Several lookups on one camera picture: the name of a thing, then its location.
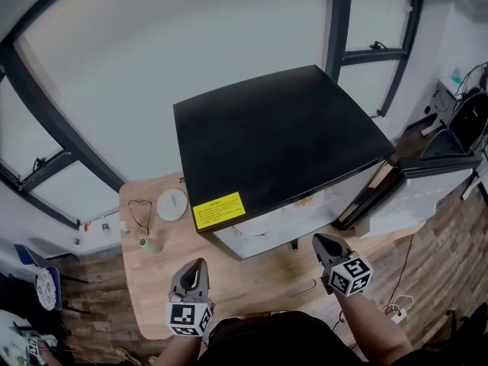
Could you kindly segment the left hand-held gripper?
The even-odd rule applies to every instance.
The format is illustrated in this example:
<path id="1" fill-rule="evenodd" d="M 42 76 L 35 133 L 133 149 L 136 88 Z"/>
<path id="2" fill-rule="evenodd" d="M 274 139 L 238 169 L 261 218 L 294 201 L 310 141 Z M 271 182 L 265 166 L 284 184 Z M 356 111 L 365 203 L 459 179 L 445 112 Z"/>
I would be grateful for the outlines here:
<path id="1" fill-rule="evenodd" d="M 210 281 L 204 258 L 186 263 L 172 278 L 174 293 L 170 293 L 165 305 L 165 324 L 177 336 L 203 336 L 214 314 L 214 303 L 209 297 L 181 295 L 197 290 L 200 296 L 209 295 Z"/>

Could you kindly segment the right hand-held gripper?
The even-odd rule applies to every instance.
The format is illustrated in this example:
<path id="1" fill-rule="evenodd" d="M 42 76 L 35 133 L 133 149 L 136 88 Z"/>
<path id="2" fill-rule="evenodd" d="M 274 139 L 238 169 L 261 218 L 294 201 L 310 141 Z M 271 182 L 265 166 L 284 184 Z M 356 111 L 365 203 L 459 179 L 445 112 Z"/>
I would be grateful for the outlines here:
<path id="1" fill-rule="evenodd" d="M 352 254 L 350 246 L 344 239 L 325 233 L 314 234 L 312 245 L 324 274 L 329 273 L 329 259 L 348 258 Z M 331 268 L 326 289 L 350 297 L 362 292 L 368 286 L 372 274 L 373 268 L 365 258 L 361 256 L 351 258 Z"/>

